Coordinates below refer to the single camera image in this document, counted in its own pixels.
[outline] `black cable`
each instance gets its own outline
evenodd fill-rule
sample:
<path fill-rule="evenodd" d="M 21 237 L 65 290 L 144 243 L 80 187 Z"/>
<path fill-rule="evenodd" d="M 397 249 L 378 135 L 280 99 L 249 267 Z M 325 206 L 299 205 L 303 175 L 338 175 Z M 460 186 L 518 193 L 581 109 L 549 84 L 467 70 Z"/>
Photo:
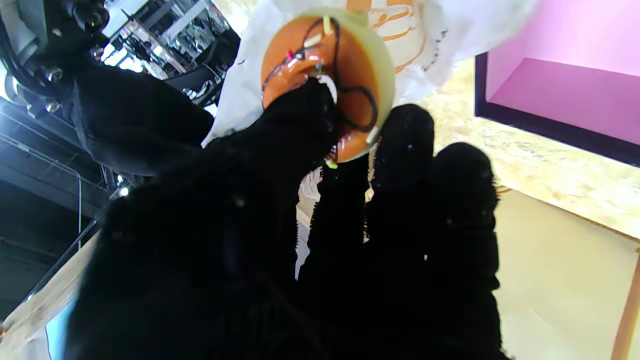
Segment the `black cable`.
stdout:
<path fill-rule="evenodd" d="M 9 34 L 2 17 L 0 17 L 0 58 L 4 67 L 7 69 L 7 73 L 13 76 L 25 89 L 44 97 L 53 94 L 50 88 L 40 84 L 20 63 L 11 46 Z"/>
<path fill-rule="evenodd" d="M 350 86 L 350 87 L 343 87 L 340 84 L 340 77 L 338 74 L 338 50 L 340 47 L 340 25 L 338 23 L 338 21 L 336 19 L 334 19 L 333 17 L 330 18 L 331 23 L 333 24 L 334 27 L 334 31 L 335 31 L 335 51 L 333 54 L 333 82 L 335 83 L 335 87 L 336 90 L 343 92 L 343 93 L 348 93 L 348 92 L 360 92 L 362 93 L 362 95 L 364 95 L 367 100 L 369 101 L 369 104 L 371 105 L 371 120 L 369 121 L 369 123 L 365 126 L 359 126 L 358 124 L 355 124 L 353 121 L 351 121 L 351 119 L 347 118 L 347 116 L 345 116 L 344 114 L 342 114 L 342 118 L 343 120 L 345 120 L 347 122 L 347 124 L 349 124 L 351 127 L 353 127 L 356 130 L 362 131 L 364 133 L 368 133 L 369 131 L 371 131 L 371 129 L 373 129 L 373 127 L 376 125 L 376 120 L 378 119 L 378 106 L 376 105 L 376 101 L 373 98 L 373 95 L 371 94 L 371 91 L 369 91 L 369 89 L 367 89 L 364 86 Z M 323 23 L 323 18 L 320 18 L 318 20 L 316 20 L 311 27 L 309 27 L 309 29 L 307 30 L 307 32 L 305 33 L 305 36 L 302 39 L 302 47 L 300 47 L 300 49 L 298 49 L 295 53 L 294 53 L 294 58 L 300 59 L 300 60 L 304 60 L 306 58 L 306 54 L 307 51 L 309 50 L 313 50 L 313 49 L 317 49 L 318 45 L 314 45 L 314 46 L 310 46 L 310 47 L 305 47 L 304 43 L 307 41 L 307 38 L 309 37 L 309 34 L 311 34 L 311 31 L 318 25 Z M 271 81 L 271 79 L 273 78 L 273 76 L 275 76 L 275 74 L 280 71 L 280 69 L 287 65 L 289 63 L 289 59 L 285 58 L 284 60 L 282 60 L 282 63 L 279 63 L 267 76 L 267 78 L 264 80 L 264 82 L 262 83 L 262 92 L 264 93 L 264 89 L 267 87 L 267 85 L 269 84 L 269 82 Z"/>

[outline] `light blue surface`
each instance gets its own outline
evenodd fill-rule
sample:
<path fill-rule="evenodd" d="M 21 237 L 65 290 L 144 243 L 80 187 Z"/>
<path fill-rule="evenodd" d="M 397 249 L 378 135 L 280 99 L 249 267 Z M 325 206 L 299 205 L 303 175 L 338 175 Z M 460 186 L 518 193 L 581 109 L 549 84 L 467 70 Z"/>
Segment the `light blue surface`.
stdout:
<path fill-rule="evenodd" d="M 63 359 L 65 340 L 67 338 L 67 321 L 69 315 L 71 315 L 71 310 L 73 310 L 75 306 L 76 301 L 73 300 L 45 326 L 47 339 L 49 340 L 49 355 L 51 356 L 51 360 Z"/>

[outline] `pink panel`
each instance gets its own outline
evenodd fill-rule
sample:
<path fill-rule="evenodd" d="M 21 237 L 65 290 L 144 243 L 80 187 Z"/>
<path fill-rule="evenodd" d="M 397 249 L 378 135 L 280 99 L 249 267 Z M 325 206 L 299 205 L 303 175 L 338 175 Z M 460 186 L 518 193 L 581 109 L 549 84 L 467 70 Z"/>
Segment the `pink panel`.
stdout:
<path fill-rule="evenodd" d="M 640 1 L 541 0 L 525 57 L 640 76 Z"/>
<path fill-rule="evenodd" d="M 640 144 L 640 77 L 525 59 L 491 102 Z"/>
<path fill-rule="evenodd" d="M 524 33 L 521 33 L 489 52 L 486 82 L 488 101 L 524 59 L 527 50 L 525 45 Z"/>

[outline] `purple frame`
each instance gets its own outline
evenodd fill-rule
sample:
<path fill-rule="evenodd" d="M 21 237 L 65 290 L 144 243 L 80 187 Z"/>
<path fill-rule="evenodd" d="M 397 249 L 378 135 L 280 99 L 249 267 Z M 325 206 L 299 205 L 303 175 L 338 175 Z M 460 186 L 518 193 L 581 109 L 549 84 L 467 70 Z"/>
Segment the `purple frame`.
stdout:
<path fill-rule="evenodd" d="M 476 56 L 476 116 L 640 167 L 640 145 L 486 101 L 488 53 Z"/>

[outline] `orange disc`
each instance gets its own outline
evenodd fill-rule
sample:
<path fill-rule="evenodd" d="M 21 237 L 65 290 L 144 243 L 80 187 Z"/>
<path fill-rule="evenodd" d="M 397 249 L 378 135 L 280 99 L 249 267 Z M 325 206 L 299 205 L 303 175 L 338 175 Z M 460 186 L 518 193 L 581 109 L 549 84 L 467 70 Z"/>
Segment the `orange disc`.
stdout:
<path fill-rule="evenodd" d="M 362 131 L 347 123 L 342 125 L 337 159 L 333 159 L 340 163 L 352 160 L 369 148 L 367 138 L 374 125 L 372 122 L 378 118 L 380 95 L 367 51 L 345 27 L 341 26 L 339 30 L 336 56 L 335 24 L 332 24 L 332 33 L 326 34 L 322 17 L 308 15 L 292 20 L 273 37 L 264 55 L 261 78 L 262 105 L 266 108 L 282 94 L 314 76 L 316 66 L 322 65 L 321 72 L 336 84 L 339 111 L 352 124 L 369 126 L 369 131 Z M 360 91 L 345 91 L 355 86 L 367 89 L 373 102 Z"/>

